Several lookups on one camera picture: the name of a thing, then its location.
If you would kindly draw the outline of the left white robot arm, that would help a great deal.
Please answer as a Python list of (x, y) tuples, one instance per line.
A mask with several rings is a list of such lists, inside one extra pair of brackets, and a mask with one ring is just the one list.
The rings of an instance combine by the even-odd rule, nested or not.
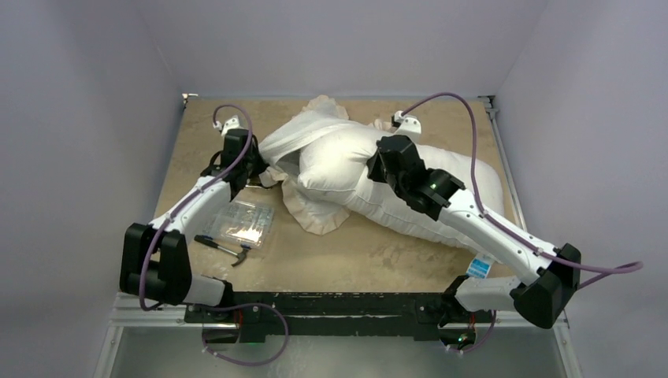
[(232, 284), (192, 272), (188, 245), (214, 214), (232, 202), (248, 180), (267, 164), (250, 130), (236, 128), (210, 159), (192, 189), (171, 209), (148, 224), (131, 224), (125, 234), (119, 287), (135, 295), (142, 309), (156, 304), (204, 306), (216, 322), (235, 311)]

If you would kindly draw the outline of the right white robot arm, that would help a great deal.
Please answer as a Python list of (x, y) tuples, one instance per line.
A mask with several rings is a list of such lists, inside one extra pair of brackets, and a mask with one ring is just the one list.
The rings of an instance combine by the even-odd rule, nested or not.
[(513, 272), (495, 279), (458, 276), (441, 296), (441, 324), (481, 310), (514, 310), (539, 328), (554, 325), (580, 286), (575, 266), (581, 252), (576, 247), (556, 247), (496, 219), (461, 180), (442, 169), (426, 168), (404, 135), (381, 138), (367, 165), (368, 177), (386, 183), (413, 212), (461, 232)]

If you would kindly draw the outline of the white pillow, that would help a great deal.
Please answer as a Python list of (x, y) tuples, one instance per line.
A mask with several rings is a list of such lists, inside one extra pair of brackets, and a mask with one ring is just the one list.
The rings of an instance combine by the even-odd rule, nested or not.
[(426, 195), (429, 173), (440, 169), (478, 194), (487, 210), (505, 213), (503, 183), (490, 164), (434, 146), (415, 144), (416, 157), (387, 164), (389, 176), (374, 181), (374, 158), (388, 132), (350, 128), (328, 133), (299, 151), (298, 189), (309, 199), (358, 213), (404, 235), (473, 252), (482, 247), (435, 219), (440, 204)]

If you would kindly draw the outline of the grey cream ruffled pillowcase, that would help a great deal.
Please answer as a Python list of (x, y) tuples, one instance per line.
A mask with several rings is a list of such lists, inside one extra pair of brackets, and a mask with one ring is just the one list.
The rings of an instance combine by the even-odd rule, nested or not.
[(334, 99), (318, 96), (261, 142), (269, 164), (261, 182), (280, 183), (284, 204), (299, 225), (325, 235), (349, 217), (345, 203), (362, 178), (374, 139), (393, 131), (385, 120), (353, 121)]

